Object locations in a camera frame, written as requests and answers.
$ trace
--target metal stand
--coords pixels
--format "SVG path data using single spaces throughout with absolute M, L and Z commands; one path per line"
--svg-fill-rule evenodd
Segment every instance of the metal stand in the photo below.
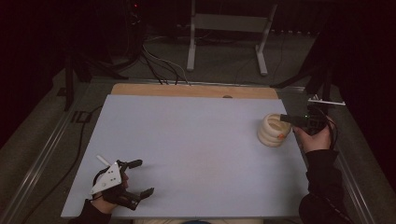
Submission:
M 270 85 L 271 88 L 283 89 L 290 84 L 304 78 L 311 76 L 311 79 L 305 86 L 306 94 L 317 94 L 320 87 L 322 88 L 321 100 L 330 102 L 330 91 L 332 86 L 332 67 L 328 63 L 322 63 L 308 70 L 301 70 L 299 74 L 291 77 L 281 83 Z M 329 105 L 320 104 L 321 110 L 324 114 L 328 114 Z
M 240 31 L 262 33 L 262 41 L 256 46 L 256 56 L 260 67 L 260 74 L 262 76 L 268 75 L 268 70 L 262 51 L 271 29 L 276 7 L 277 5 L 272 6 L 268 18 L 199 14 L 195 13 L 195 0 L 191 0 L 191 36 L 189 57 L 187 60 L 187 70 L 194 70 L 196 29 Z

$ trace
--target dark background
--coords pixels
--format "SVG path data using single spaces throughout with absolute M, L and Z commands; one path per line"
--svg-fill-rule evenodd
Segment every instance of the dark background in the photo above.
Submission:
M 139 4 L 144 22 L 157 34 L 188 34 L 189 29 L 183 26 L 190 22 L 190 1 L 148 0 Z M 203 0 L 197 9 L 216 11 L 219 4 L 220 0 Z M 232 1 L 222 13 L 260 13 L 259 7 L 239 11 L 240 4 L 245 3 Z M 385 0 L 282 1 L 272 27 L 276 34 L 293 31 L 318 35 L 320 32 L 304 67 L 323 60 L 334 62 L 333 84 L 340 88 L 348 109 L 394 189 L 395 9 L 393 1 Z M 119 26 L 113 25 L 121 25 L 122 15 L 118 7 L 108 7 L 104 1 L 6 0 L 0 3 L 0 147 L 51 89 L 51 79 L 64 68 L 67 46 L 78 47 L 97 60 L 109 60 L 107 46 L 111 45 L 112 35 L 124 35 L 118 32 Z

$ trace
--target black sleeve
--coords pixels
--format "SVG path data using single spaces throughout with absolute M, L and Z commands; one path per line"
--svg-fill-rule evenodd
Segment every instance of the black sleeve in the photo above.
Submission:
M 303 197 L 299 209 L 304 224 L 352 223 L 343 202 L 341 172 L 333 167 L 337 155 L 338 152 L 329 149 L 305 154 L 309 194 Z
M 78 217 L 70 219 L 68 224 L 107 224 L 110 219 L 110 214 L 100 212 L 89 200 L 85 200 L 81 214 Z

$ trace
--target wrist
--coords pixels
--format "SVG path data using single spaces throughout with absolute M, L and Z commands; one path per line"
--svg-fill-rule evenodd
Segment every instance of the wrist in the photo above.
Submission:
M 305 147 L 303 147 L 303 151 L 304 151 L 304 153 L 306 154 L 306 153 L 308 153 L 308 152 L 313 152 L 313 151 L 319 151 L 319 150 L 330 150 L 329 148 L 305 148 Z
M 111 214 L 116 208 L 116 204 L 114 203 L 108 203 L 103 199 L 97 199 L 91 202 L 92 206 L 95 207 L 97 210 L 99 210 L 103 214 Z
M 338 152 L 329 149 L 319 149 L 305 153 L 308 169 L 323 169 L 332 167 Z

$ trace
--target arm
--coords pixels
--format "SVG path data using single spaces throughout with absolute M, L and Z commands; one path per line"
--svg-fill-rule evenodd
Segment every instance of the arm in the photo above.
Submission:
M 303 223 L 352 223 L 343 202 L 341 172 L 333 167 L 338 152 L 329 149 L 329 129 L 313 136 L 300 128 L 293 130 L 301 139 L 308 162 L 309 194 L 302 199 L 299 209 Z
M 99 203 L 92 203 L 90 200 L 85 200 L 84 207 L 82 208 L 81 214 L 73 219 L 70 219 L 69 224 L 107 224 L 111 219 L 111 211 L 101 212 L 98 207 L 102 207 Z

